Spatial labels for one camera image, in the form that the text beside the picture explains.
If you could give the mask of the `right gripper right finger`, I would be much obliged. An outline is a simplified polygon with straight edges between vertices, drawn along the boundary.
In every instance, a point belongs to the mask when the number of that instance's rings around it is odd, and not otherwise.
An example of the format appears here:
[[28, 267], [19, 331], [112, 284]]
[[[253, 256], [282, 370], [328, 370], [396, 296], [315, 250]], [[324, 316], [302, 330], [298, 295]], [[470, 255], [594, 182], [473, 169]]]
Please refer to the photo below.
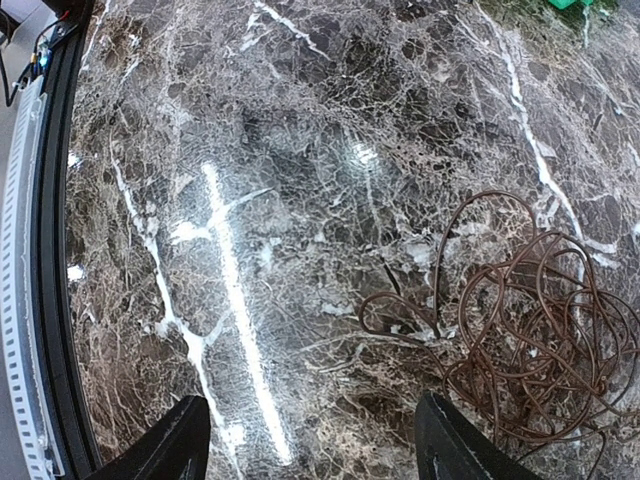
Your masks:
[[539, 477], [510, 459], [443, 396], [427, 391], [414, 416], [421, 479], [515, 479]]

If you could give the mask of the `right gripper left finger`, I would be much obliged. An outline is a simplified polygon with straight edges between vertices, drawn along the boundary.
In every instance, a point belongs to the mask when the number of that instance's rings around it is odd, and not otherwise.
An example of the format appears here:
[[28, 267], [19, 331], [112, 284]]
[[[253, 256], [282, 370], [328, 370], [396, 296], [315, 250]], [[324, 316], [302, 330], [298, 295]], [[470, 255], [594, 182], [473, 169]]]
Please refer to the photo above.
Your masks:
[[207, 400], [187, 395], [92, 479], [203, 479], [211, 435]]

